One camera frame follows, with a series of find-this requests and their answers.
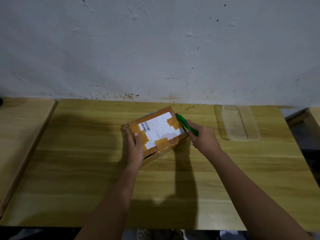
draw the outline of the green box cutter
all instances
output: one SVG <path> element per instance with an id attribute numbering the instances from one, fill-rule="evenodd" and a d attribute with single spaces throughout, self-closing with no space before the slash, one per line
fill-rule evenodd
<path id="1" fill-rule="evenodd" d="M 177 120 L 178 120 L 187 130 L 192 131 L 195 136 L 198 136 L 198 135 L 199 135 L 199 131 L 197 131 L 196 129 L 193 129 L 193 128 L 188 124 L 188 122 L 186 121 L 186 119 L 182 117 L 182 115 L 176 113 L 176 117 L 177 117 Z"/>

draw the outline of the cardboard box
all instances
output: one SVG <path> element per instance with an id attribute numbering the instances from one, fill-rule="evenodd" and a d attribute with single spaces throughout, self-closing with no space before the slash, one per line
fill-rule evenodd
<path id="1" fill-rule="evenodd" d="M 132 136 L 137 132 L 144 145 L 143 166 L 172 150 L 179 141 L 188 137 L 171 106 L 147 114 L 125 126 Z"/>

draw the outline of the torn cardboard edge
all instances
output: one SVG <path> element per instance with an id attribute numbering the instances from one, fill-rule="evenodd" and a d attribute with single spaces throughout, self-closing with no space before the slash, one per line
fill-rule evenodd
<path id="1" fill-rule="evenodd" d="M 158 116 L 161 116 L 161 115 L 168 113 L 168 112 L 170 112 L 170 114 L 171 114 L 171 118 L 166 120 L 168 125 L 172 126 L 175 130 L 182 127 L 182 125 L 177 120 L 177 117 L 176 117 L 174 111 L 172 110 L 171 106 L 167 106 L 167 107 L 159 109 L 155 112 L 149 113 L 143 117 L 138 118 L 137 120 L 130 121 L 126 125 L 124 125 L 126 128 L 129 129 L 133 138 L 134 138 L 134 133 L 137 132 L 140 137 L 141 143 L 144 145 L 144 152 L 143 152 L 144 160 L 142 163 L 143 166 L 150 163 L 151 161 L 154 161 L 155 159 L 157 159 L 159 156 L 163 155 L 164 153 L 170 151 L 179 143 L 179 141 L 188 137 L 187 133 L 183 129 L 183 133 L 181 135 L 178 135 L 170 140 L 168 140 L 168 138 L 156 140 L 156 141 L 154 141 L 156 146 L 154 146 L 150 149 L 146 148 L 145 144 L 149 141 L 149 138 L 147 137 L 144 130 L 140 129 L 139 124 L 144 123 L 144 122 L 151 120 L 153 118 L 156 118 Z"/>

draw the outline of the plastic tray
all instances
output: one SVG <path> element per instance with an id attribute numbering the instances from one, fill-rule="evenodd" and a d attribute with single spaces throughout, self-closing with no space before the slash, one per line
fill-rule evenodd
<path id="1" fill-rule="evenodd" d="M 250 106 L 223 105 L 222 118 L 231 141 L 256 141 L 260 133 Z"/>

